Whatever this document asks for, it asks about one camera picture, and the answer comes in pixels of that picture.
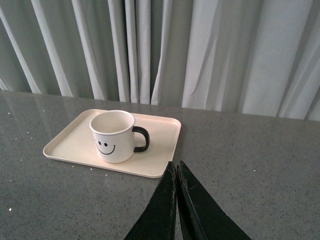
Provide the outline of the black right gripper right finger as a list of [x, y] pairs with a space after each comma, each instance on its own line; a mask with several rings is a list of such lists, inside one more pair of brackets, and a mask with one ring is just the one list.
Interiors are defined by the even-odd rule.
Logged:
[[177, 166], [177, 176], [177, 202], [183, 239], [250, 239], [219, 207], [183, 161]]

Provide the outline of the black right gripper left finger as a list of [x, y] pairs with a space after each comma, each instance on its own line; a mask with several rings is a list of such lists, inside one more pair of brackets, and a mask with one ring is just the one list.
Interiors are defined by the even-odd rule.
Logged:
[[176, 230], [177, 174], [169, 161], [145, 210], [126, 240], [173, 240]]

